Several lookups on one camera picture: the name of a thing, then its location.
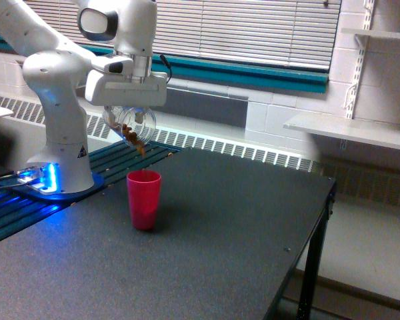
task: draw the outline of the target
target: teal window frame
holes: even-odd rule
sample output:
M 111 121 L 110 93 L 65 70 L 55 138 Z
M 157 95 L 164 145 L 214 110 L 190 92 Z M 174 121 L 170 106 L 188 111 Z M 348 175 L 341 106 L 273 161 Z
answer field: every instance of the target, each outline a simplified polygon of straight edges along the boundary
M 106 47 L 82 45 L 96 55 L 104 55 L 113 50 Z M 0 36 L 0 51 L 12 51 L 10 45 Z M 240 87 L 258 89 L 287 89 L 314 93 L 325 93 L 329 81 L 328 73 L 297 71 L 274 67 L 260 67 L 241 63 L 226 63 L 187 57 L 167 56 L 172 64 L 174 77 L 196 79 L 198 81 L 225 83 Z M 167 71 L 158 55 L 153 56 L 153 71 Z

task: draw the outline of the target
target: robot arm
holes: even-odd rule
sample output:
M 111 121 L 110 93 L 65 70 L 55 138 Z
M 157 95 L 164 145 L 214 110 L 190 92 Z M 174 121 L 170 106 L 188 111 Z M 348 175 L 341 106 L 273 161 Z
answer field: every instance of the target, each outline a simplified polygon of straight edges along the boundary
M 92 59 L 86 100 L 94 105 L 161 106 L 166 73 L 151 72 L 157 4 L 152 0 L 90 0 L 80 4 L 78 22 L 92 41 L 112 41 L 114 53 Z
M 75 94 L 78 86 L 86 83 L 86 99 L 106 106 L 106 119 L 116 119 L 115 107 L 110 106 L 119 110 L 140 107 L 134 112 L 140 132 L 146 132 L 142 121 L 152 112 L 148 107 L 163 105 L 166 100 L 167 74 L 151 72 L 156 3 L 75 2 L 80 5 L 78 23 L 82 34 L 93 41 L 112 41 L 113 54 L 96 57 L 48 26 L 23 0 L 0 0 L 0 34 L 16 52 L 28 56 L 24 79 L 39 96 L 45 112 L 47 143 L 27 166 L 52 165 L 55 183 L 31 186 L 48 195 L 76 193 L 93 185 L 87 157 L 86 112 Z M 122 125 L 115 124 L 113 130 L 122 129 Z

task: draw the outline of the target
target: black cable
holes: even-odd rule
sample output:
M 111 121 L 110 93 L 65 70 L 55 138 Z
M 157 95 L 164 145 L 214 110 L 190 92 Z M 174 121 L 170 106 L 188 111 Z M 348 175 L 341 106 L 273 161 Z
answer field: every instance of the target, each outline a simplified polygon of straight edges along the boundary
M 163 62 L 163 64 L 166 66 L 166 68 L 168 68 L 169 70 L 169 78 L 167 78 L 166 83 L 169 83 L 169 81 L 172 79 L 172 66 L 170 64 L 170 62 L 168 62 L 168 60 L 166 59 L 165 55 L 160 55 L 160 60 L 161 62 Z
M 0 181 L 6 180 L 6 179 L 11 179 L 11 178 L 17 178 L 17 177 L 18 177 L 18 175 L 16 173 L 13 173 L 11 175 L 4 175 L 4 176 L 0 177 Z M 22 187 L 24 185 L 33 185 L 33 184 L 38 183 L 38 182 L 39 182 L 39 179 L 34 179 L 34 180 L 31 180 L 31 181 L 28 181 L 28 182 L 16 183 L 14 185 L 3 185 L 3 186 L 0 186 L 0 189 Z

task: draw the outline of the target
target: white blinds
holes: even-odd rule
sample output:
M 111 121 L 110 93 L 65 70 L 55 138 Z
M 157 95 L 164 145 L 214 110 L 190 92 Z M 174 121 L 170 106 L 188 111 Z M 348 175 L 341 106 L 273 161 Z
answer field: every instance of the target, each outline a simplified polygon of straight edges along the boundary
M 25 2 L 60 32 L 92 44 L 77 28 L 75 5 L 64 0 Z M 341 0 L 156 2 L 157 53 L 295 68 L 330 66 Z

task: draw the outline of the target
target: red plastic cup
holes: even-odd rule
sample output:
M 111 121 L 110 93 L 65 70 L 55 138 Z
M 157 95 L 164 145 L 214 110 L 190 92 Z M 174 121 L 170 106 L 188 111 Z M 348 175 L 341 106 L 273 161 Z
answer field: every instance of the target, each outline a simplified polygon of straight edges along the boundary
M 150 170 L 127 174 L 127 195 L 132 226 L 138 230 L 154 228 L 159 206 L 161 176 Z

